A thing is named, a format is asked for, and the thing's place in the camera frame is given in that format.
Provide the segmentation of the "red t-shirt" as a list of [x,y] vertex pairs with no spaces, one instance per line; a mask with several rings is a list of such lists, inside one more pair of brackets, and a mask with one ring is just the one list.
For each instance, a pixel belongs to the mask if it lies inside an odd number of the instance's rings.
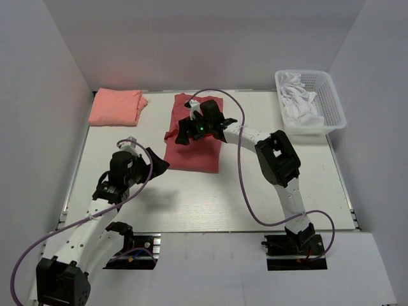
[[179,132],[179,120],[189,116],[189,109],[184,103],[191,97],[185,93],[175,95],[170,126],[164,135],[166,144],[164,160],[170,164],[172,170],[218,173],[221,141],[206,136],[197,142],[191,140],[189,145],[175,143]]

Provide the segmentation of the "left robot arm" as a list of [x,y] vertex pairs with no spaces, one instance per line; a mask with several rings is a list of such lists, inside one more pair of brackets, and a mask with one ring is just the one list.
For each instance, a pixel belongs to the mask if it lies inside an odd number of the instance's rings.
[[41,258],[36,267],[37,300],[43,305],[85,305],[95,276],[117,255],[136,247],[132,226],[115,221],[118,204],[129,199],[134,185],[162,175],[169,163],[151,148],[147,164],[130,145],[113,153],[92,194],[86,222],[75,226],[65,244],[51,257]]

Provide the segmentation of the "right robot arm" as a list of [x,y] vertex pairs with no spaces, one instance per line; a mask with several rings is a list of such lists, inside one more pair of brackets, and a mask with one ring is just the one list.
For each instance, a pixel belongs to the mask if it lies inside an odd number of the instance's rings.
[[176,144],[189,145],[212,136],[224,143],[245,148],[257,156],[261,173],[279,197],[284,213],[286,249],[303,254],[311,246],[316,234],[303,204],[299,187],[300,159],[286,133],[278,130],[266,133],[251,129],[244,121],[226,118],[214,100],[199,103],[188,100],[184,106],[189,116],[179,120]]

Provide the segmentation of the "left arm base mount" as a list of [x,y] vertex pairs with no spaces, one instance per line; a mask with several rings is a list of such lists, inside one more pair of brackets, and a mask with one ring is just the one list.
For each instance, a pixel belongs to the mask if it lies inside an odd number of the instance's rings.
[[117,253],[106,270],[153,270],[159,260],[160,233],[133,233],[127,251]]

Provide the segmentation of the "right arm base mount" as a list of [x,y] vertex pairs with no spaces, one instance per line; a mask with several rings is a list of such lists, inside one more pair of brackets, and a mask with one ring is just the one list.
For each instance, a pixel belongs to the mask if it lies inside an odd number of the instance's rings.
[[266,235],[261,245],[266,251],[268,271],[327,270],[321,235],[314,235],[299,251],[286,235]]

